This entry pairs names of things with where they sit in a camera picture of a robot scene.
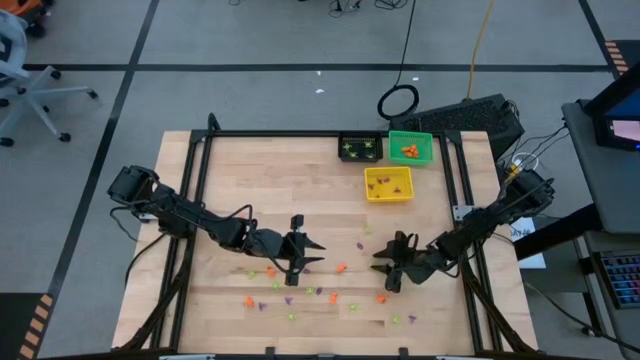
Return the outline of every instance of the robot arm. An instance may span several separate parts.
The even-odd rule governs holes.
[[[546,208],[552,201],[553,179],[531,185],[530,175],[516,177],[503,187],[498,199],[486,208],[475,208],[466,214],[455,229],[446,231],[429,243],[425,250],[417,250],[418,236],[397,231],[387,247],[374,254],[375,258],[390,259],[391,264],[373,265],[374,270],[387,275],[385,288],[400,292],[402,273],[421,284],[435,271],[448,271],[467,256],[474,241],[491,237],[498,225],[510,224],[522,216],[531,216]]]
[[[162,233],[186,238],[199,228],[225,250],[271,259],[285,272],[285,283],[289,286],[298,285],[298,274],[306,264],[324,259],[304,256],[305,248],[324,250],[324,247],[299,231],[304,223],[302,215],[291,219],[292,231],[285,236],[271,229],[256,229],[258,221],[253,219],[251,205],[227,217],[220,217],[205,209],[204,203],[195,203],[176,194],[172,188],[159,182],[155,172],[139,166],[124,167],[107,193],[136,217],[143,213],[157,217]],[[235,217],[246,208],[249,209],[249,219]],[[283,269],[275,259],[288,260],[289,269]]]

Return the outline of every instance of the green object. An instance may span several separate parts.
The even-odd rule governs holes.
[[[403,147],[415,144],[418,148],[418,157],[407,157]],[[403,165],[427,165],[433,162],[433,136],[428,133],[416,133],[409,131],[389,131],[389,159],[394,164]]]

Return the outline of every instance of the table leg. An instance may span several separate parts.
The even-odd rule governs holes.
[[[516,241],[516,256],[518,260],[526,259],[589,230],[602,230],[600,215],[593,203]]]

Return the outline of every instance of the black floor stripe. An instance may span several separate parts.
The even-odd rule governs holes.
[[[598,43],[598,47],[602,52],[602,56],[604,56],[607,61],[607,66],[609,67],[609,71],[613,74],[614,77],[618,77],[618,70],[616,69],[615,64],[613,63],[613,59],[609,56],[609,51],[607,50],[607,46],[605,45],[605,38],[602,30],[600,29],[600,25],[598,25],[598,21],[596,20],[595,15],[593,15],[593,11],[591,11],[591,6],[587,0],[578,0],[580,3],[580,7],[582,8],[582,12],[584,12],[584,16],[587,19],[587,23],[589,23],[589,27],[591,28],[591,32],[593,36],[596,38],[596,42]]]
[[[136,45],[129,60],[129,66],[137,64],[140,60],[140,54],[142,54],[142,48],[144,47],[147,35],[149,34],[149,29],[151,28],[153,17],[156,13],[156,9],[158,8],[158,2],[159,0],[152,0],[149,4],[147,14],[144,18],[144,22],[142,23],[142,28],[140,29],[140,33],[138,34],[138,40],[136,41]],[[69,265],[71,264],[71,258],[73,257],[76,245],[78,244],[80,231],[82,230],[82,226],[84,225],[84,221],[87,217],[89,205],[91,205],[91,200],[93,199],[93,194],[98,184],[98,178],[100,177],[100,173],[102,172],[102,167],[107,157],[109,145],[111,145],[113,133],[115,132],[116,126],[118,125],[120,113],[122,112],[122,107],[124,106],[124,102],[127,98],[129,88],[131,87],[131,81],[133,80],[134,73],[135,72],[132,70],[128,70],[125,73],[122,84],[120,85],[120,89],[118,90],[118,95],[116,95],[113,108],[111,109],[111,115],[109,116],[109,120],[107,121],[104,133],[102,134],[102,139],[100,140],[100,145],[98,146],[96,157],[93,160],[93,165],[91,166],[91,171],[89,172],[87,183],[85,184],[84,190],[82,191],[80,204],[78,205],[76,213],[73,216],[71,229],[67,234],[67,239],[65,240],[64,247],[62,248],[62,253],[60,254],[60,258],[58,259],[58,264],[56,265],[56,269],[53,273],[51,283],[49,284],[49,294],[51,294],[54,299],[59,298],[60,291],[62,290],[62,285],[64,284],[64,280],[67,276]]]
[[[46,65],[28,64],[25,70],[44,70]],[[400,64],[54,64],[61,71],[158,71],[158,72],[261,72],[261,71],[398,71]],[[470,65],[405,64],[406,71],[467,72]],[[610,72],[608,65],[476,65],[476,72]]]

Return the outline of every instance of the black tray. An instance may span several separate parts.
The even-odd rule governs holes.
[[[346,162],[377,162],[382,159],[381,133],[367,131],[340,132],[338,136],[338,157]]]

